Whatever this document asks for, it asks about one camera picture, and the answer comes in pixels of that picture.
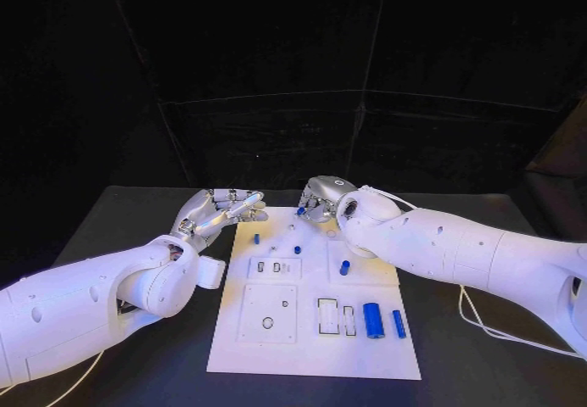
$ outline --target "white robotic arm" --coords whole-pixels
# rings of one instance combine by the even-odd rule
[[[499,295],[529,309],[587,359],[587,244],[494,229],[435,210],[402,212],[370,187],[333,176],[310,179],[300,207],[334,218],[350,250],[418,276]]]
[[[200,191],[168,235],[21,278],[0,291],[0,388],[69,368],[177,314],[196,285],[217,288],[223,261],[197,253],[225,225],[266,220],[261,199],[259,192]]]

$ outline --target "table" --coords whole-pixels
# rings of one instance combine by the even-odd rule
[[[108,187],[54,265],[145,244],[166,234],[197,189]],[[300,191],[266,191],[265,202],[294,206]],[[504,195],[399,194],[428,209],[532,234]],[[235,226],[204,254],[229,260]],[[66,405],[587,405],[587,364],[490,338],[457,311],[458,287],[398,271],[422,380],[206,373],[222,287],[197,288],[184,310],[140,329],[104,353],[91,375],[60,401]],[[509,301],[470,290],[484,323],[564,347],[546,325]],[[44,406],[69,388],[92,359],[18,385],[0,405]]]

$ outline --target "white cable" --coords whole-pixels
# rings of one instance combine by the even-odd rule
[[[474,314],[474,317],[477,318],[477,322],[471,321],[464,316],[464,313],[463,313],[463,295],[467,298],[468,306],[470,306],[470,309],[473,310],[473,314]],[[519,337],[513,337],[509,333],[497,331],[496,329],[490,328],[489,326],[484,326],[483,321],[480,320],[477,309],[474,308],[474,305],[473,305],[473,302],[470,300],[468,294],[467,294],[467,292],[464,290],[464,286],[461,286],[461,292],[458,294],[458,313],[461,314],[461,318],[471,325],[479,326],[490,337],[496,337],[497,339],[503,339],[504,341],[525,343],[526,345],[535,346],[536,348],[543,349],[543,350],[549,350],[551,352],[555,352],[556,354],[565,354],[566,356],[572,356],[575,358],[582,357],[577,352],[568,352],[565,350],[552,348],[551,346],[542,345],[541,343],[528,341],[526,339],[520,339]]]
[[[385,192],[385,191],[382,191],[379,189],[375,189],[373,187],[369,187],[367,185],[365,185],[363,188],[370,192],[379,193],[383,197],[402,202],[411,209],[418,209],[418,207],[415,205],[408,203],[402,198],[396,197],[392,193],[388,193],[388,192]]]
[[[101,356],[104,355],[104,351],[99,352],[98,357],[95,358],[95,361],[92,365],[89,366],[89,369],[86,370],[85,374],[79,377],[79,380],[73,384],[73,386],[69,388],[69,390],[46,405],[46,407],[52,407],[52,405],[56,405],[56,403],[63,399],[63,397],[70,393],[70,391],[76,388],[76,385],[82,382],[85,377],[89,375],[89,372],[92,371],[92,368],[95,367],[95,364],[98,363],[98,360],[101,359]]]
[[[14,387],[16,387],[16,384],[13,384],[10,387],[7,387],[7,388],[3,390],[3,392],[0,393],[0,396],[1,396],[3,394],[7,394],[7,393],[10,392],[10,390],[11,390]]]

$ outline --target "white board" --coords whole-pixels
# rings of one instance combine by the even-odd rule
[[[266,208],[266,212],[266,222],[238,224],[206,370],[419,380],[395,268],[347,251],[334,221],[311,224],[294,215],[295,208]],[[336,276],[341,257],[350,271]],[[292,259],[301,260],[300,273],[297,269],[274,273],[272,264],[282,264],[282,259],[291,265]],[[259,276],[259,261],[266,276]],[[334,323],[337,313],[339,334],[318,333],[321,298],[336,300],[327,323]],[[380,307],[385,337],[379,339],[366,337],[365,303]],[[352,319],[344,307],[352,307]],[[405,339],[398,338],[395,309],[404,317]],[[346,328],[352,321],[354,330]]]

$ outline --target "blue battery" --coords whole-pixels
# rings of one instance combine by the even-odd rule
[[[395,320],[395,327],[398,329],[398,336],[401,338],[406,337],[406,330],[404,329],[404,321],[401,320],[401,313],[398,309],[393,310],[393,320]]]
[[[369,339],[378,339],[380,337],[385,337],[385,332],[382,331],[382,313],[379,311],[378,303],[363,304],[363,315],[365,315],[366,337]]]
[[[349,274],[350,262],[344,260],[340,265],[340,275],[346,276]]]

